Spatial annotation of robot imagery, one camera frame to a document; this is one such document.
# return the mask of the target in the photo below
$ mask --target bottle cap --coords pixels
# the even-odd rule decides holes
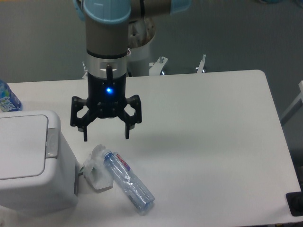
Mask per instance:
[[[108,155],[109,153],[112,153],[109,149],[105,149],[102,151],[102,156],[106,157],[106,155]]]

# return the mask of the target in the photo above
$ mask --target black object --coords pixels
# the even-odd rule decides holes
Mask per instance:
[[[113,69],[107,67],[107,78],[97,78],[88,73],[89,97],[81,99],[71,98],[71,126],[78,127],[84,133],[84,141],[87,141],[87,126],[96,118],[119,117],[125,122],[125,138],[129,138],[129,131],[136,123],[142,122],[141,101],[138,95],[125,97],[126,74],[113,79]],[[124,109],[130,105],[134,109],[134,115],[130,116]],[[77,113],[88,107],[86,114],[79,118]]]
[[[286,199],[291,214],[294,217],[303,216],[303,192],[287,193]]]

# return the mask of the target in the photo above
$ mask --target crumpled plastic wrapper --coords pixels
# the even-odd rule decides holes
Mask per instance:
[[[113,188],[114,179],[105,168],[102,151],[105,150],[102,144],[97,145],[89,157],[83,163],[84,177],[89,185],[98,193]]]

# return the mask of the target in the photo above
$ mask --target light blue joint cap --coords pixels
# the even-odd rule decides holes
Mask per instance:
[[[119,24],[131,14],[130,0],[84,0],[84,12],[103,24]]]
[[[83,14],[82,10],[79,8],[79,5],[77,4],[77,0],[72,0],[72,2],[74,3],[74,7],[77,11],[77,14],[78,14],[80,20],[85,21],[84,14]]]
[[[179,13],[191,6],[191,0],[171,0],[170,14]]]

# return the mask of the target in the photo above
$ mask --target blue bottle label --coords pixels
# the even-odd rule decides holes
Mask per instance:
[[[128,171],[131,170],[130,166],[121,158],[121,156],[120,156],[119,154],[116,154],[116,157],[118,158],[119,162],[121,162],[121,164],[122,164]]]
[[[18,111],[20,109],[20,101],[14,93],[10,93],[10,96],[0,98],[0,109],[3,112]]]

